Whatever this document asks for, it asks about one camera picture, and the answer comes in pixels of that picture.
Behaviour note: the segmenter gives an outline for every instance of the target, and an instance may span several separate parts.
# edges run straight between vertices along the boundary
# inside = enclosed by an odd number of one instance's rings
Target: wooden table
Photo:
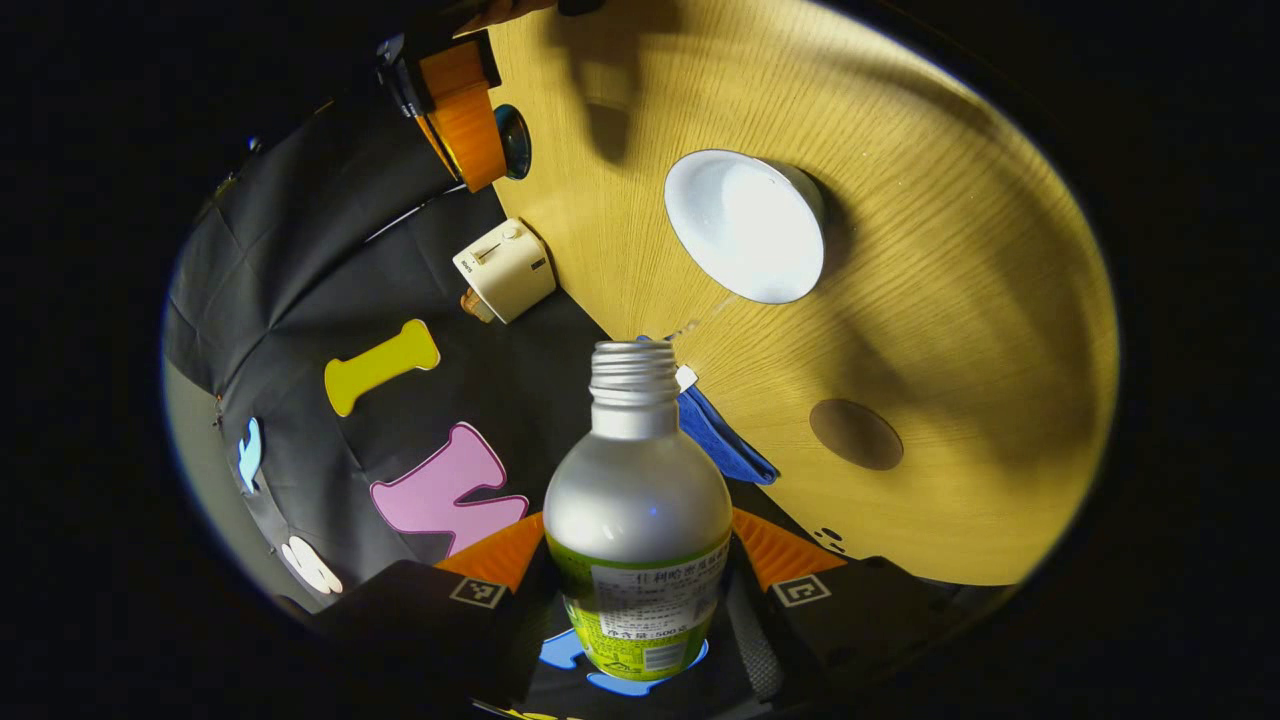
[[[1025,577],[1093,479],[1119,365],[1089,227],[1025,136],[906,49],[800,1],[609,0],[492,37],[492,99],[520,109],[534,147],[498,195],[591,318],[620,340],[696,322],[680,361],[777,465],[765,492],[817,541],[835,530],[849,556],[940,580]],[[824,186],[810,295],[739,299],[684,251],[663,178],[705,147]],[[827,398],[892,424],[901,464],[868,470],[819,443],[808,419]]]

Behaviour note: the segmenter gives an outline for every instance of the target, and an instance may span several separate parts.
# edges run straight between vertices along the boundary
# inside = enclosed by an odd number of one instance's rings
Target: light blue cutout
[[[707,657],[707,651],[709,648],[710,646],[707,641],[703,641],[703,648],[698,652],[698,657],[689,664],[689,667],[701,662],[701,660]],[[582,655],[582,642],[577,639],[577,633],[575,633],[571,628],[554,638],[545,639],[543,642],[543,651],[539,653],[538,659],[553,667],[572,670],[577,667],[575,659],[577,659],[579,655]],[[669,679],[671,678],[663,678],[660,680],[643,683],[637,680],[623,680],[621,678],[605,675],[604,673],[591,673],[586,676],[586,682],[600,688],[602,691],[627,697],[644,697],[649,694],[649,691],[653,689],[654,685],[660,685]]]
[[[243,439],[239,441],[239,454],[241,479],[244,480],[250,495],[253,495],[253,475],[262,464],[262,430],[257,427],[257,418],[248,419],[248,445],[244,445]]]

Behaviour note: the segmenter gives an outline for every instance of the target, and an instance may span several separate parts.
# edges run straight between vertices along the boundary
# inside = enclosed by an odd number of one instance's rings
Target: silver bottle
[[[680,430],[669,342],[602,342],[591,432],[557,468],[543,509],[566,609],[588,659],[657,680],[699,655],[732,521],[724,479]]]

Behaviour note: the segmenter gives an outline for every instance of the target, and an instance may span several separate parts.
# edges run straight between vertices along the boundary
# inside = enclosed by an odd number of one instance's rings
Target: bottle label
[[[669,678],[698,657],[710,626],[728,536],[675,562],[588,557],[548,536],[564,578],[564,609],[588,659],[625,680]]]

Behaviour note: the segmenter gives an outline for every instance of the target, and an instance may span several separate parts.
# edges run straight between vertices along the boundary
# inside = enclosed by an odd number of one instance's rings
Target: bottle neck
[[[648,439],[680,428],[669,342],[599,342],[591,354],[591,433]]]

